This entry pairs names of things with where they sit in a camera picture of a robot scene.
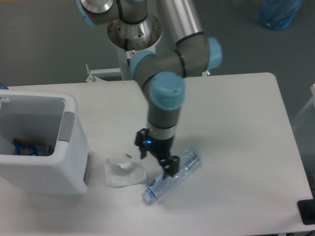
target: black cable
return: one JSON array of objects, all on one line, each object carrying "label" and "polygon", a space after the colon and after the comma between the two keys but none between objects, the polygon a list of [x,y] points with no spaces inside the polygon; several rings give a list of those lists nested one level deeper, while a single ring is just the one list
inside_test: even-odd
[{"label": "black cable", "polygon": [[305,235],[305,236],[311,236],[313,233],[315,233],[315,230],[313,230],[313,231],[310,231],[307,235]]}]

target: crumpled tissue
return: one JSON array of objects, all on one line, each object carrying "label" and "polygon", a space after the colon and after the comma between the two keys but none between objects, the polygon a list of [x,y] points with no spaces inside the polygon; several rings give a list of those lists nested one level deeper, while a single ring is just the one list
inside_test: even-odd
[{"label": "crumpled tissue", "polygon": [[141,163],[125,158],[108,158],[105,162],[105,176],[107,186],[112,188],[138,184],[147,178]]}]

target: plastic water bottle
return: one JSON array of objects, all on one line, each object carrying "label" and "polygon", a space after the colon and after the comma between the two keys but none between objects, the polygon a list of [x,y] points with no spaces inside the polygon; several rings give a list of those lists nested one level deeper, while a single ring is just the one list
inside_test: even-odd
[{"label": "plastic water bottle", "polygon": [[0,89],[8,89],[8,87],[5,86],[4,84],[0,83]]},{"label": "plastic water bottle", "polygon": [[259,10],[259,21],[272,30],[287,28],[303,0],[265,0]]},{"label": "plastic water bottle", "polygon": [[177,186],[200,164],[201,157],[199,152],[195,148],[190,147],[180,156],[180,168],[178,173],[173,177],[163,179],[164,172],[161,172],[155,179],[147,184],[147,190],[145,190],[141,196],[148,203],[159,199],[166,192]]}]

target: white bin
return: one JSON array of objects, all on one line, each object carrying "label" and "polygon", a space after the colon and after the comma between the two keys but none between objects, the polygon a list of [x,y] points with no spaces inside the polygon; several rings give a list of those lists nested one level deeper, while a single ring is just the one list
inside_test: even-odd
[{"label": "white bin", "polygon": [[[0,90],[0,176],[26,192],[83,194],[92,152],[77,111],[70,94]],[[15,138],[54,152],[17,155]]]}]

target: gray floor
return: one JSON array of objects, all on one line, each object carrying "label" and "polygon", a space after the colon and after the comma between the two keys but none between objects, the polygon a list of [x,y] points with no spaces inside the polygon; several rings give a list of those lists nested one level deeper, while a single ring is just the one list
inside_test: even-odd
[{"label": "gray floor", "polygon": [[[223,48],[223,62],[213,74],[273,73],[292,119],[315,83],[315,1],[304,0],[282,31],[259,24],[259,2],[195,0],[195,5],[206,35]],[[155,0],[149,10],[158,15]],[[107,25],[86,27],[74,0],[0,2],[0,81],[8,86],[78,83],[87,77],[85,63],[91,69],[118,67],[106,32]],[[157,53],[173,48],[166,29]]]}]

